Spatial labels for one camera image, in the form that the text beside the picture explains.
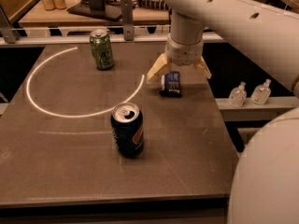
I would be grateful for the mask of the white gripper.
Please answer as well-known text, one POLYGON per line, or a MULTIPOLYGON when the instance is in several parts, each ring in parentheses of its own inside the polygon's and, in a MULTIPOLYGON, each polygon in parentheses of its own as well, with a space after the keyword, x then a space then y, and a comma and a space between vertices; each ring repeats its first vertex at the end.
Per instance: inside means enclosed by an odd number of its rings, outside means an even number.
POLYGON ((194 64, 201 74, 210 79, 212 77, 208 66, 202 56, 204 43, 200 41, 193 45, 181 45, 174 41, 171 35, 167 36, 165 45, 165 53, 162 53, 155 61, 154 65, 147 73, 148 83, 158 81, 162 75, 165 75, 171 70, 171 63, 178 66, 186 66, 194 64))

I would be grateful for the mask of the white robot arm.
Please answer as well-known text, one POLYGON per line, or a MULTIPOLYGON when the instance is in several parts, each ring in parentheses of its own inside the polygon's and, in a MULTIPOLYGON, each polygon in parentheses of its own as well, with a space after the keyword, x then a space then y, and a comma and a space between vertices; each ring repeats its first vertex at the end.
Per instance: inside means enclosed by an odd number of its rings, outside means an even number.
MULTIPOLYGON (((197 64, 211 29, 292 93, 298 92, 298 16, 252 0, 165 0, 172 9, 164 54, 147 74, 197 64)), ((293 109, 250 139, 235 169, 228 224, 299 224, 299 112, 293 109)))

